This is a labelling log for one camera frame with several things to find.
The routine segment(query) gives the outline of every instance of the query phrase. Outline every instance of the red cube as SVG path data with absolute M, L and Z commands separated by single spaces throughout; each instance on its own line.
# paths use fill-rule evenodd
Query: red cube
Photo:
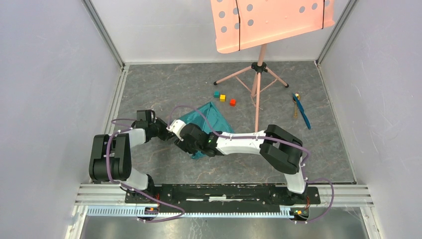
M 236 105 L 236 100 L 235 99 L 231 99 L 230 100 L 230 105 L 231 106 L 235 106 Z

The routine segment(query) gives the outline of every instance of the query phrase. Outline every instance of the teal cloth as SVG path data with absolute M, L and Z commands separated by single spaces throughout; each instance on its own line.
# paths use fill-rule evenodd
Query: teal cloth
M 206 103 L 205 105 L 199 107 L 198 110 L 207 117 L 215 131 L 234 133 L 234 130 L 231 128 L 229 123 L 225 120 L 224 116 L 220 113 L 217 106 L 215 106 L 213 102 Z M 179 119 L 186 124 L 194 123 L 198 125 L 206 133 L 211 132 L 211 129 L 208 127 L 208 124 L 205 122 L 204 118 L 202 118 L 202 116 L 196 111 L 191 111 Z M 204 156 L 205 154 L 197 152 L 192 155 L 192 158 L 198 159 Z

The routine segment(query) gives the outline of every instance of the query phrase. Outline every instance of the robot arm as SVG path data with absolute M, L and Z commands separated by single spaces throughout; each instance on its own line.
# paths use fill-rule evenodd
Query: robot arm
M 155 117 L 152 110 L 136 112 L 136 121 L 128 133 L 118 134 L 112 140 L 110 150 L 110 168 L 113 179 L 124 181 L 139 190 L 153 187 L 153 181 L 147 174 L 140 173 L 132 168 L 130 149 L 147 143 L 150 139 L 158 137 L 161 140 L 169 140 L 174 135 L 166 130 L 167 124 L 160 118 Z M 106 169 L 106 147 L 110 135 L 99 134 L 94 136 L 89 165 L 90 178 L 94 182 L 108 182 Z
M 298 146 L 302 141 L 276 125 L 269 125 L 266 130 L 255 133 L 232 134 L 218 132 L 205 133 L 199 126 L 181 120 L 175 120 L 169 128 L 160 118 L 155 117 L 152 110 L 137 111 L 137 120 L 132 124 L 133 130 L 128 133 L 118 134 L 112 140 L 110 151 L 110 169 L 113 179 L 124 181 L 139 190 L 153 188 L 152 178 L 132 168 L 130 149 L 148 142 L 153 137 L 161 140 L 169 140 L 176 136 L 175 144 L 183 151 L 194 154 L 202 152 L 207 156 L 228 155 L 232 153 L 251 153 L 262 155 L 276 170 L 284 173 L 287 180 L 287 188 L 290 192 L 303 194 L 306 183 L 303 179 L 300 162 L 302 152 L 294 147 L 284 144 L 276 145 L 273 141 L 260 139 L 267 136 L 282 139 Z M 242 139 L 230 137 L 242 136 Z M 94 137 L 91 153 L 89 174 L 94 182 L 107 182 L 106 170 L 106 143 L 108 134 L 100 134 Z
M 263 156 L 276 170 L 284 173 L 289 191 L 302 194 L 306 183 L 300 167 L 302 151 L 263 137 L 273 137 L 302 146 L 302 141 L 276 125 L 269 125 L 266 130 L 254 133 L 205 133 L 193 123 L 185 124 L 175 120 L 168 129 L 178 138 L 175 144 L 183 151 L 203 154 L 214 157 L 232 153 L 250 153 Z

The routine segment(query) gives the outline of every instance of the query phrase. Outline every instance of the pink music stand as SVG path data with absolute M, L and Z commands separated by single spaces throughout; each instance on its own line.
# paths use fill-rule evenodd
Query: pink music stand
M 289 87 L 263 62 L 267 43 L 334 25 L 333 6 L 334 0 L 211 0 L 218 52 L 261 46 L 258 62 L 214 82 L 217 85 L 235 77 L 251 97 L 256 96 L 255 131 L 258 131 L 260 93 L 276 81 Z M 250 69 L 256 71 L 252 90 L 237 76 Z M 261 90 L 262 72 L 270 73 L 275 80 Z

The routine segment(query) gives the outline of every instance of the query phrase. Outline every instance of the white wall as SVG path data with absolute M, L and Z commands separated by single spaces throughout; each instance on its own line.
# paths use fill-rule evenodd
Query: white wall
M 0 238 L 63 238 L 119 67 L 80 0 L 0 4 Z
M 259 47 L 221 54 L 211 0 L 93 0 L 125 62 L 257 60 Z M 337 21 L 348 0 L 335 0 Z M 267 60 L 315 60 L 333 27 L 268 45 Z
M 322 62 L 357 177 L 389 239 L 421 232 L 421 9 L 421 1 L 359 1 Z

